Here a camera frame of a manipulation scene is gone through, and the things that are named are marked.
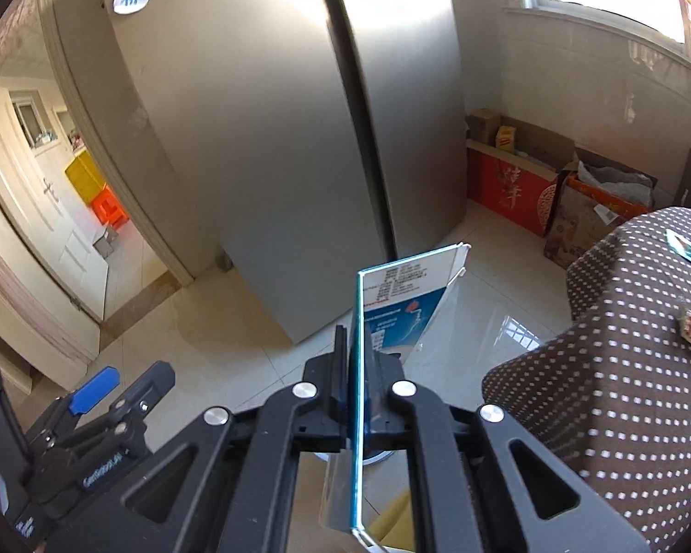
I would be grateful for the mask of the blue white carton box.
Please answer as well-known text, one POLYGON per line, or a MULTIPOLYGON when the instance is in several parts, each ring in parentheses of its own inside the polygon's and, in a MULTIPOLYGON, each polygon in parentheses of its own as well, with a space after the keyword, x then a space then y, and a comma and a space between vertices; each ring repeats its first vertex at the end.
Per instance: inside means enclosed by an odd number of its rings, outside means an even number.
POLYGON ((465 274, 468 243, 438 247, 388 264, 365 268, 357 275, 351 368, 352 494, 349 530, 368 552, 383 552, 363 521, 363 467, 370 447, 370 426, 377 401, 387 387, 377 381, 368 362, 379 353, 409 353, 421 341, 439 310, 440 301, 465 274))

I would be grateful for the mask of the light blue trash bin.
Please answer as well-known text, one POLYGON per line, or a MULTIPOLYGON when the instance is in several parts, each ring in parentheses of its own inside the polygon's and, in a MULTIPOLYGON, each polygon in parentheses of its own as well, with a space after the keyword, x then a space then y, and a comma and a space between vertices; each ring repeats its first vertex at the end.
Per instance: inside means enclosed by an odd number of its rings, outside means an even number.
MULTIPOLYGON (((363 465, 364 467, 368 467, 368 465, 376 465, 377 463, 381 463, 388 459, 389 457, 393 456, 394 451, 370 451, 370 452, 365 452, 364 453, 364 459, 363 459, 363 465)), ((328 462, 330 454, 329 453, 321 453, 317 452, 316 457, 320 459, 322 462, 328 462)))

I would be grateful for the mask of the yellow cloth on chair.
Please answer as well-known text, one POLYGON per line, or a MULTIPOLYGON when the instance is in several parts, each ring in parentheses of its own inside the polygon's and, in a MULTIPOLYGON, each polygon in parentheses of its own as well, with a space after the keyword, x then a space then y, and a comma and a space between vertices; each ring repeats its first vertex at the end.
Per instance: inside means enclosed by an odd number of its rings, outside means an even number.
POLYGON ((384 511, 370 523, 369 534, 384 548, 397 552, 414 552, 412 500, 406 489, 384 508, 384 511))

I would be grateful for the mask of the white interior door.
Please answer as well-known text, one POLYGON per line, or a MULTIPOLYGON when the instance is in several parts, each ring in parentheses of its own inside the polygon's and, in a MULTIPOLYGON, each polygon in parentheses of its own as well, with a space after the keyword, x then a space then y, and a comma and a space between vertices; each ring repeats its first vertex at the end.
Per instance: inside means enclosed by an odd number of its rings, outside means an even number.
POLYGON ((40 94, 0 88, 0 201, 43 268, 93 321, 105 318, 108 266, 61 199, 66 142, 43 121, 40 94))

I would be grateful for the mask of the orange plastic stool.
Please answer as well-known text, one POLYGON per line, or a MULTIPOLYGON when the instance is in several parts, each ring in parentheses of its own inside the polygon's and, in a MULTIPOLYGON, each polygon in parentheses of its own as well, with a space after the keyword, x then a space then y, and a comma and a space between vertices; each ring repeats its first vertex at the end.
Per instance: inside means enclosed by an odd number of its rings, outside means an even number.
POLYGON ((112 190, 105 186, 98 192, 98 195, 91 201, 89 207, 97 217, 100 225, 109 225, 114 229, 119 229, 128 220, 129 216, 124 208, 114 196, 112 190))

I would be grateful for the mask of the yellow plastic stool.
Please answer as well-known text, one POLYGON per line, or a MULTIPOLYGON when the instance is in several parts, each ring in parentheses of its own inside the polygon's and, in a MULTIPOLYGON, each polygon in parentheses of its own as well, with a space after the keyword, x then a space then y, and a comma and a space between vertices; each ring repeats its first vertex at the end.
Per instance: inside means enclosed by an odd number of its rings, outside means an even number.
POLYGON ((83 203, 89 206, 105 188, 105 176, 88 153, 87 148, 79 151, 64 174, 83 203))

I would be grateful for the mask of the red gift cardboard box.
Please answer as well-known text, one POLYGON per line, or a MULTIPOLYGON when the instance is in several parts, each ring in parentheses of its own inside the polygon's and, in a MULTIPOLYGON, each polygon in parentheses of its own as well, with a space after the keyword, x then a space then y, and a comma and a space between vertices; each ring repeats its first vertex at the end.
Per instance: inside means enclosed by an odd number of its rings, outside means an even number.
POLYGON ((524 157, 467 140, 470 200, 543 236, 556 195, 559 172, 524 157))

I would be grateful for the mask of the brown open cardboard box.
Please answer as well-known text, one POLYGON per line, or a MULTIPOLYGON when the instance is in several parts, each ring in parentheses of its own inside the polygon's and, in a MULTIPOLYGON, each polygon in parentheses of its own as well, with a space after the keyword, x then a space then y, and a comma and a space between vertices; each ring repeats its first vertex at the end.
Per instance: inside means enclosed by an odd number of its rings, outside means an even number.
POLYGON ((616 227, 653 210, 657 183, 653 176, 577 146, 556 184, 545 257, 568 268, 616 227))

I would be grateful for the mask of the teal long snack wrapper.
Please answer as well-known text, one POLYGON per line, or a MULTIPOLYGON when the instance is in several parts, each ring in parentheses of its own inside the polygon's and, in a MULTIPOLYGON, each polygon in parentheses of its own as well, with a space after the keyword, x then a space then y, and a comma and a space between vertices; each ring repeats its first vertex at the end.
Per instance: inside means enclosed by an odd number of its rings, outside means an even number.
POLYGON ((665 237, 670 250, 691 264, 691 240, 670 229, 665 231, 665 237))

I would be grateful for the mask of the silver double-door refrigerator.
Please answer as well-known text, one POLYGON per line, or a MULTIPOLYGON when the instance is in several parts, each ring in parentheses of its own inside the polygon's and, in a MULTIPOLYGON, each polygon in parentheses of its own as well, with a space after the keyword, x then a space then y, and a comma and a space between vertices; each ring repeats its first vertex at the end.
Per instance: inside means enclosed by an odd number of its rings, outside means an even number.
POLYGON ((190 270, 213 247, 293 342, 467 203, 452 0, 47 0, 107 153, 190 270))

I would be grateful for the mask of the small yellow box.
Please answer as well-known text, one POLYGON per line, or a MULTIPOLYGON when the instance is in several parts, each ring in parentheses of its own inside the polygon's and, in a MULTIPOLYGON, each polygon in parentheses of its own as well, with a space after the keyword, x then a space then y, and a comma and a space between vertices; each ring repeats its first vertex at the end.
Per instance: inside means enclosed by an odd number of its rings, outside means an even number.
POLYGON ((495 147, 506 153, 517 152, 517 127, 500 125, 495 135, 495 147))

